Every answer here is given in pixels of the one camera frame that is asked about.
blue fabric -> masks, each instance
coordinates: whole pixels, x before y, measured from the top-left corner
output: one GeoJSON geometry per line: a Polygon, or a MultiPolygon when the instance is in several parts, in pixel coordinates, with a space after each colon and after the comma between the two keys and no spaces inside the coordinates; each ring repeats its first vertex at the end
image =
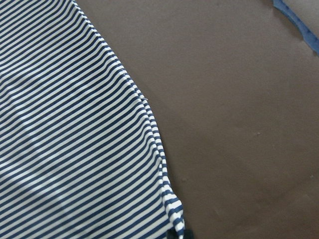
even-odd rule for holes
{"type": "Polygon", "coordinates": [[[303,21],[282,0],[273,0],[274,7],[280,10],[300,31],[305,42],[319,54],[319,40],[317,36],[303,23],[303,21]]]}

brown table surface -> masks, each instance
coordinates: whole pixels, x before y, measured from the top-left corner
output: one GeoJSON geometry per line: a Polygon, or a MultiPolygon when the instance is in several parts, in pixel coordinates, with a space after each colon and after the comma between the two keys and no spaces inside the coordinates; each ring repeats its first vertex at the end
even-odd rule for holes
{"type": "Polygon", "coordinates": [[[271,0],[78,0],[149,99],[196,239],[319,238],[319,58],[271,0]]]}

navy and white striped shirt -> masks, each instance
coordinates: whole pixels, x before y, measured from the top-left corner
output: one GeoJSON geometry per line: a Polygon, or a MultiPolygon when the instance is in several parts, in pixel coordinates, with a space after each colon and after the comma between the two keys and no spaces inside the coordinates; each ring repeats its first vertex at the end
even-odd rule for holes
{"type": "Polygon", "coordinates": [[[183,235],[147,102],[73,0],[0,0],[0,238],[183,235]]]}

striped fabric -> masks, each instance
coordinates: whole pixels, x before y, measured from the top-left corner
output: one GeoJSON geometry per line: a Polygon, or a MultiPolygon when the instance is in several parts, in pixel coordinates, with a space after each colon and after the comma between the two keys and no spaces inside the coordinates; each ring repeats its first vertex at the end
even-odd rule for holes
{"type": "Polygon", "coordinates": [[[72,0],[0,0],[0,238],[183,238],[147,99],[72,0]]]}

blue object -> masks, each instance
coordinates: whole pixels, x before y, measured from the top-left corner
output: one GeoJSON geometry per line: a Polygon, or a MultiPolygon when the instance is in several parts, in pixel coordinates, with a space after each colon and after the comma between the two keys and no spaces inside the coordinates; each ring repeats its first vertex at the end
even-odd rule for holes
{"type": "Polygon", "coordinates": [[[303,23],[303,21],[282,1],[273,0],[274,7],[281,11],[300,31],[305,42],[319,54],[319,40],[317,36],[303,23]]]}

